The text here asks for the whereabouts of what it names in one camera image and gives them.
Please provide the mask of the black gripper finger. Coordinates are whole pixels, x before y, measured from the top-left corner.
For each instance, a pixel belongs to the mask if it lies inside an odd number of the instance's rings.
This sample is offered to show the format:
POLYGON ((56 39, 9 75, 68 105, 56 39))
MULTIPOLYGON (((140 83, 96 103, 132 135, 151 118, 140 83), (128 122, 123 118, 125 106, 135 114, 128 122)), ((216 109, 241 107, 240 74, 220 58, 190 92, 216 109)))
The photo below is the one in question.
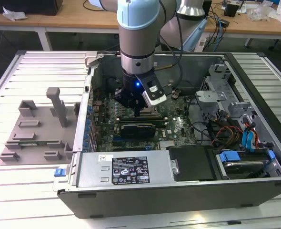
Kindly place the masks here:
POLYGON ((133 93, 126 89, 119 89, 115 92, 114 98, 124 107, 132 109, 134 111, 134 116, 138 116, 138 99, 133 93))
POLYGON ((138 100, 137 101, 137 116, 140 116, 140 112, 144 108, 148 108, 146 102, 144 100, 138 100))

